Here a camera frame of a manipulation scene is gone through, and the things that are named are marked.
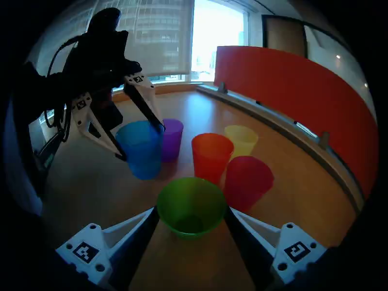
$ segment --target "wall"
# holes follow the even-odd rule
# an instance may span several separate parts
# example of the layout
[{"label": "wall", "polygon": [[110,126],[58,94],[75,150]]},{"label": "wall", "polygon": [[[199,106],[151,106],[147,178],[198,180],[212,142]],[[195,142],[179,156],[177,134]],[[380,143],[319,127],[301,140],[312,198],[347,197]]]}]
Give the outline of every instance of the wall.
[{"label": "wall", "polygon": [[253,98],[321,135],[344,160],[369,196],[377,175],[376,122],[342,78],[305,58],[275,49],[219,47],[215,85]]},{"label": "wall", "polygon": [[369,89],[365,87],[365,79],[363,79],[364,75],[362,72],[359,73],[354,71],[349,65],[349,63],[352,62],[347,62],[344,54],[340,55],[341,58],[338,59],[336,57],[337,54],[333,51],[323,49],[322,47],[312,45],[311,43],[308,43],[307,47],[309,60],[324,66],[347,82],[364,100],[374,120],[377,122],[373,99]]},{"label": "wall", "polygon": [[327,21],[327,18],[320,11],[311,6],[310,3],[306,2],[305,0],[288,0],[288,2],[300,15],[300,19],[314,24],[317,27],[331,33],[341,42],[346,44],[345,39],[337,31],[337,29]]}]

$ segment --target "orange partition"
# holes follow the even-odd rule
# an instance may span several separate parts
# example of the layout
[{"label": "orange partition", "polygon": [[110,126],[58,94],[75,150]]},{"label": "orange partition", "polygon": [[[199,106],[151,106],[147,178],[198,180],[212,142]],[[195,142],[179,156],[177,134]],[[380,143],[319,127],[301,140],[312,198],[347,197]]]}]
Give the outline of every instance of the orange partition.
[{"label": "orange partition", "polygon": [[287,52],[218,47],[214,84],[221,82],[228,90],[284,113],[317,135],[329,132],[330,146],[369,196],[378,167],[377,125],[365,102],[343,79]]}]

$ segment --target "robotic arm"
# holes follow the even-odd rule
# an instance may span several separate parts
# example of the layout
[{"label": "robotic arm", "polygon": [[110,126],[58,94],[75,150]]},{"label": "robotic arm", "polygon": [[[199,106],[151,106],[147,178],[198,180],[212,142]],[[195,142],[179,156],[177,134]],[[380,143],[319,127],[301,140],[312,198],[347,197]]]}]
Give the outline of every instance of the robotic arm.
[{"label": "robotic arm", "polygon": [[[128,32],[115,30],[120,15],[116,8],[95,14],[88,32],[60,46],[46,77],[39,76],[31,63],[27,63],[21,71],[19,78],[25,80],[27,85],[19,88],[16,97],[32,94],[39,98],[29,99],[27,103],[26,100],[17,102],[18,122],[26,127],[44,112],[47,126],[57,128],[57,133],[40,152],[35,153],[35,163],[40,173],[39,184],[44,183],[59,145],[68,138],[71,115],[84,137],[111,151],[117,158],[126,160],[125,152],[110,132],[123,121],[123,116],[112,101],[114,87],[124,85],[124,93],[157,132],[161,130],[160,125],[164,127],[156,107],[154,85],[142,73],[138,62],[124,57]],[[77,46],[71,50],[63,71],[51,75],[56,55],[71,44]],[[49,109],[54,109],[52,123],[47,118],[46,111]]]}]

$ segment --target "blue cup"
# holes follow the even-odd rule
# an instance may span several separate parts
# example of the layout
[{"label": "blue cup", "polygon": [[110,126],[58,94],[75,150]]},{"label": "blue cup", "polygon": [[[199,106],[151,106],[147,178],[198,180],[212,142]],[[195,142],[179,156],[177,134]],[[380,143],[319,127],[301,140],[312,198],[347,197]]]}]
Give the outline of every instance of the blue cup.
[{"label": "blue cup", "polygon": [[129,123],[117,132],[116,140],[127,154],[127,163],[134,176],[152,179],[162,167],[163,126],[161,133],[144,121]]}]

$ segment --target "black cable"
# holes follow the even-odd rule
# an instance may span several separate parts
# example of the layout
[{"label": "black cable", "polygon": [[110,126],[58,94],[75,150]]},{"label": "black cable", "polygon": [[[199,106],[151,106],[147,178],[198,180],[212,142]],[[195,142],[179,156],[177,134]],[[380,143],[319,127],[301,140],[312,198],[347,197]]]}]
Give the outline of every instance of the black cable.
[{"label": "black cable", "polygon": [[[66,41],[65,43],[63,43],[58,49],[57,51],[55,52],[54,56],[52,57],[51,59],[51,63],[50,63],[50,66],[48,67],[48,71],[47,71],[47,77],[50,76],[50,73],[51,73],[51,69],[52,69],[52,65],[54,64],[54,61],[55,61],[55,58],[57,57],[58,53],[64,49],[65,47],[71,45],[71,44],[74,44],[76,42],[78,42],[85,34],[81,34],[81,35],[77,35],[75,37],[72,37],[70,38],[68,41]],[[66,106],[66,116],[65,116],[65,124],[64,124],[64,128],[62,128],[61,126],[61,122],[63,121],[63,114],[64,114],[64,111],[63,109],[60,110],[60,115],[61,117],[59,119],[55,118],[55,112],[56,110],[54,109],[54,121],[52,124],[50,124],[49,122],[49,119],[47,117],[47,110],[44,111],[44,115],[45,115],[45,121],[46,121],[46,124],[49,128],[52,128],[54,126],[57,127],[58,131],[61,131],[61,130],[65,130],[65,137],[64,139],[62,140],[63,142],[65,142],[69,136],[69,131],[70,131],[70,118],[71,118],[71,104],[67,104]]]}]

